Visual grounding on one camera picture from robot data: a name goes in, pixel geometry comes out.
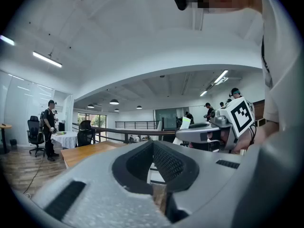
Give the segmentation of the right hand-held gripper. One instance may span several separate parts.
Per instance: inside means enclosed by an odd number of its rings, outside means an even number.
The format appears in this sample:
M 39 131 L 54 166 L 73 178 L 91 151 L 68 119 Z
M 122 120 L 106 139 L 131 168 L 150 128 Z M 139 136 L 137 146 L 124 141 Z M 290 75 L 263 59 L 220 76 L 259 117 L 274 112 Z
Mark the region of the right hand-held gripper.
M 254 142 L 255 119 L 247 100 L 243 97 L 234 99 L 211 113 L 210 123 L 191 124 L 188 129 L 178 129 L 175 137 L 181 141 L 194 143 L 218 144 L 225 151 L 231 151 L 237 145 L 239 137 L 251 130 Z M 221 134 L 229 133 L 228 141 L 221 143 Z

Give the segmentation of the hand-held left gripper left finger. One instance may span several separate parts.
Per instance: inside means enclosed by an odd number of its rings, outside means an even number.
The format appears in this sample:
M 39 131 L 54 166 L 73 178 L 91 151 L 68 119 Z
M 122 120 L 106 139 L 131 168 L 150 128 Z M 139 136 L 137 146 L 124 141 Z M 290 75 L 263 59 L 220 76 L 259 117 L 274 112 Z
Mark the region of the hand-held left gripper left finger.
M 161 214 L 151 194 L 132 193 L 113 176 L 112 164 L 121 155 L 142 146 L 135 143 L 91 155 L 48 181 L 31 199 L 51 215 L 69 203 L 76 185 L 83 188 L 60 220 L 48 227 L 165 228 L 171 223 Z

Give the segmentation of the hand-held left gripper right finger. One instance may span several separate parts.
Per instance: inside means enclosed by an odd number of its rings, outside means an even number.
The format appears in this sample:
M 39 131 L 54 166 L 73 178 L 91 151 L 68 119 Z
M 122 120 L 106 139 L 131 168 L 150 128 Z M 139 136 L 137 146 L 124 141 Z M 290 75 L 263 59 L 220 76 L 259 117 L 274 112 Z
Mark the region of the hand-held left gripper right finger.
M 236 194 L 226 187 L 241 158 L 153 142 L 153 163 L 165 183 L 165 213 L 153 228 L 236 228 Z

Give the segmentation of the person's right forearm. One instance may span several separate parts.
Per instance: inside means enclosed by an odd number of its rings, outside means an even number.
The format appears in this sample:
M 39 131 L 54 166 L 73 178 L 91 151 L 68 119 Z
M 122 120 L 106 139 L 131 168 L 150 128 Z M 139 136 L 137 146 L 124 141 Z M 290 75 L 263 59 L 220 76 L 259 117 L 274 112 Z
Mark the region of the person's right forearm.
M 272 121 L 266 122 L 264 125 L 257 127 L 254 130 L 255 137 L 254 137 L 254 144 L 261 144 L 265 141 L 269 136 L 279 131 L 279 123 L 275 123 Z M 233 153 L 238 153 L 240 150 L 244 149 L 247 150 L 252 143 L 252 132 L 251 130 L 247 129 L 238 139 L 237 145 L 233 149 Z

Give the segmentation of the person's right hand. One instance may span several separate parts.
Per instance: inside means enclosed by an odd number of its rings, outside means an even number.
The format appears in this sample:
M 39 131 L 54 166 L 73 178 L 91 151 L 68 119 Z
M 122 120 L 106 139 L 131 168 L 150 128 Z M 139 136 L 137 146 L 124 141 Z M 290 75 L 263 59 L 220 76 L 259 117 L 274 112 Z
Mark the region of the person's right hand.
M 217 131 L 207 132 L 207 141 L 220 141 L 221 143 L 226 143 L 229 137 L 228 129 L 221 129 Z

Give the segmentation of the black office chair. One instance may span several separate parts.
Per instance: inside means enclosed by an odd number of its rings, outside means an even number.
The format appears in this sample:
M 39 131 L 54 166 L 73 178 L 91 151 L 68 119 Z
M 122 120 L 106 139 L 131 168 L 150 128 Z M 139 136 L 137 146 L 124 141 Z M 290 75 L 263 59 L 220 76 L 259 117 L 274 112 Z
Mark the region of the black office chair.
M 92 139 L 95 135 L 95 130 L 91 126 L 90 120 L 82 121 L 78 126 L 77 146 L 87 146 L 92 144 Z

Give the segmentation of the black metal balcony railing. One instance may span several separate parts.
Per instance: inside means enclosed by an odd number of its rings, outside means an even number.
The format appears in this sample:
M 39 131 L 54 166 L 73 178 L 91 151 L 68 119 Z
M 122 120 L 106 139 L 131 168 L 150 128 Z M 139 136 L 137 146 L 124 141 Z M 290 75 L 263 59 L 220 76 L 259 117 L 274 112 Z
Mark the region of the black metal balcony railing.
M 116 121 L 117 129 L 157 129 L 160 121 Z

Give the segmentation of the table with white cloth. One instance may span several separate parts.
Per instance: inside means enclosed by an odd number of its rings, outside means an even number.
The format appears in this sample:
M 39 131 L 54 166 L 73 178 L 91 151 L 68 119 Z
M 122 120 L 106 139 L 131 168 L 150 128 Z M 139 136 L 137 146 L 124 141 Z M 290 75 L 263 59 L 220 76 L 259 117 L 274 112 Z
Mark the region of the table with white cloth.
M 53 144 L 60 144 L 63 149 L 73 149 L 77 146 L 77 132 L 60 131 L 51 135 Z

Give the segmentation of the large window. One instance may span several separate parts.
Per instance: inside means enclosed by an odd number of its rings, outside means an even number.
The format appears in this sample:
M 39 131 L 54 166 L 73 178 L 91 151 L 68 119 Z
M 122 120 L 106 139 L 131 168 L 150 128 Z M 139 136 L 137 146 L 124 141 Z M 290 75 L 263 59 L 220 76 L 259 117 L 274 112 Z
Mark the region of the large window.
M 77 114 L 77 123 L 80 124 L 82 121 L 89 120 L 91 126 L 93 127 L 106 127 L 106 115 L 100 114 L 86 114 L 78 113 Z

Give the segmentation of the office chair with headrest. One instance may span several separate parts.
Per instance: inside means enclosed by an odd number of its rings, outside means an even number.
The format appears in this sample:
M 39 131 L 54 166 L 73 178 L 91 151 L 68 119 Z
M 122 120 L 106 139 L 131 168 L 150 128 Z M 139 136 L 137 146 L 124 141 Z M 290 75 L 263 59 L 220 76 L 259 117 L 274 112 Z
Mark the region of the office chair with headrest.
M 32 154 L 32 152 L 35 152 L 35 157 L 37 157 L 38 152 L 43 152 L 43 157 L 45 157 L 45 148 L 39 147 L 40 144 L 43 144 L 44 141 L 44 135 L 43 135 L 43 129 L 40 126 L 40 120 L 37 116 L 31 116 L 28 120 L 28 142 L 30 144 L 35 145 L 35 148 L 32 150 L 29 150 L 29 154 Z

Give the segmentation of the person's white shirt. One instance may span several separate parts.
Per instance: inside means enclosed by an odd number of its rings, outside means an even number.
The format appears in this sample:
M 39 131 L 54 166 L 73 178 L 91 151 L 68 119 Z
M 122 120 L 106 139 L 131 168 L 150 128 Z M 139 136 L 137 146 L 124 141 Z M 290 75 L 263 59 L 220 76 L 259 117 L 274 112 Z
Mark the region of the person's white shirt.
M 304 41 L 279 0 L 262 0 L 264 118 L 280 131 L 304 125 Z

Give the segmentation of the wooden desk with black legs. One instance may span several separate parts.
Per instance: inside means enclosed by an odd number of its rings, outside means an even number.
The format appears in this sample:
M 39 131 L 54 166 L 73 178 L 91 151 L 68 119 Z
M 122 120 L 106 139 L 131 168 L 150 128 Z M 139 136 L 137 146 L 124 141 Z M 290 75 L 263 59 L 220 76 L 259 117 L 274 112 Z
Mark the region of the wooden desk with black legs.
M 1 139 L 2 139 L 2 148 L 0 148 L 0 155 L 7 154 L 10 152 L 6 145 L 5 130 L 11 129 L 11 128 L 12 128 L 12 125 L 10 125 L 10 124 L 3 124 L 3 123 L 0 124 Z

